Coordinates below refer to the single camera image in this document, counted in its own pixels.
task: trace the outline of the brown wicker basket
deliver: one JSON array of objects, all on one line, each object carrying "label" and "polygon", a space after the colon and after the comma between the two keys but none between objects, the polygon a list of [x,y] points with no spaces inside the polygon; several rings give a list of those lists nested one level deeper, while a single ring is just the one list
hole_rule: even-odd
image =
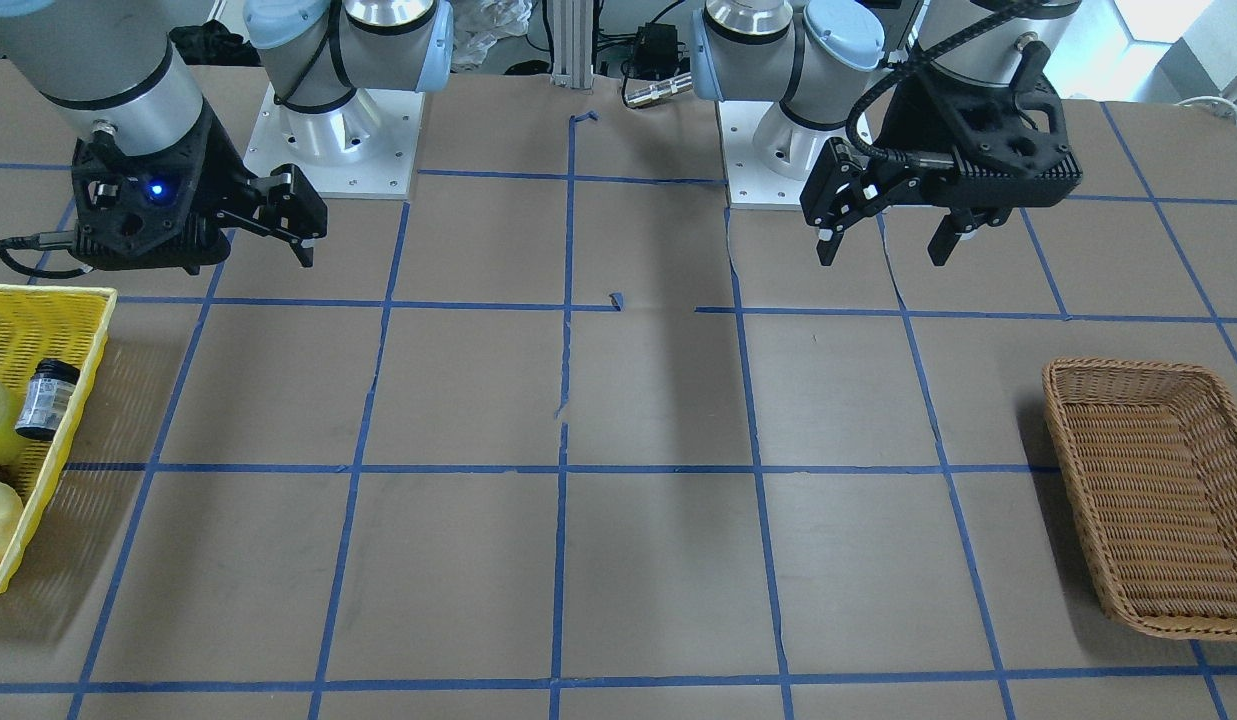
[{"label": "brown wicker basket", "polygon": [[1237,641],[1237,411],[1197,365],[1058,359],[1047,419],[1108,619]]}]

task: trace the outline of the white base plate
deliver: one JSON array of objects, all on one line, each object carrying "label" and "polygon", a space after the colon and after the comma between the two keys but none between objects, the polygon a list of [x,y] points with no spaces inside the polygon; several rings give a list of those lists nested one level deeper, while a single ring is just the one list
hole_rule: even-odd
[{"label": "white base plate", "polygon": [[422,92],[370,90],[370,96],[382,110],[391,135],[386,152],[369,156],[353,165],[313,165],[299,160],[289,150],[289,142],[281,131],[276,105],[271,100],[275,90],[267,87],[262,95],[259,120],[254,135],[249,137],[244,152],[244,167],[266,177],[271,169],[285,163],[294,163],[310,179],[320,197],[357,197],[369,200],[408,200],[413,181],[413,161],[418,151],[418,132],[422,130]]},{"label": "white base plate", "polygon": [[[781,176],[764,167],[751,144],[760,119],[772,101],[729,100],[717,103],[720,146],[724,151],[724,173],[729,178],[729,205],[743,210],[800,210],[800,191],[805,181]],[[866,118],[858,131],[871,141]]]}]

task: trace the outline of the metal post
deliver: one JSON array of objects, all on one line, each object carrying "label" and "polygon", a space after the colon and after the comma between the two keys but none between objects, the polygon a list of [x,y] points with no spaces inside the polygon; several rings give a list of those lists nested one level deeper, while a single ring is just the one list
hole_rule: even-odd
[{"label": "metal post", "polygon": [[555,0],[550,24],[555,28],[555,58],[550,82],[573,90],[591,90],[593,24],[591,0]]}]

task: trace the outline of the bottle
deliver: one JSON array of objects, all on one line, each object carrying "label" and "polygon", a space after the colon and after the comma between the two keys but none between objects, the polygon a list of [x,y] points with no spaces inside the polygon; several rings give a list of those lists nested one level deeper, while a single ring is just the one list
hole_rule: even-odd
[{"label": "bottle", "polygon": [[80,382],[80,370],[54,358],[46,358],[36,365],[36,374],[27,384],[27,401],[14,432],[25,438],[48,440],[66,414],[66,405],[75,384]]}]

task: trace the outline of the yellow plastic basket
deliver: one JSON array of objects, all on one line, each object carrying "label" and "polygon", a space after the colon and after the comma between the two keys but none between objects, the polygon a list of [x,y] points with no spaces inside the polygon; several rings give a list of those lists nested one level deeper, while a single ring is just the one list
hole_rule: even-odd
[{"label": "yellow plastic basket", "polygon": [[80,382],[54,440],[32,442],[19,458],[14,489],[24,499],[24,516],[0,562],[0,593],[24,560],[45,506],[54,496],[115,307],[116,291],[110,288],[0,285],[0,381],[5,387],[22,393],[45,358],[66,360],[80,370]]}]

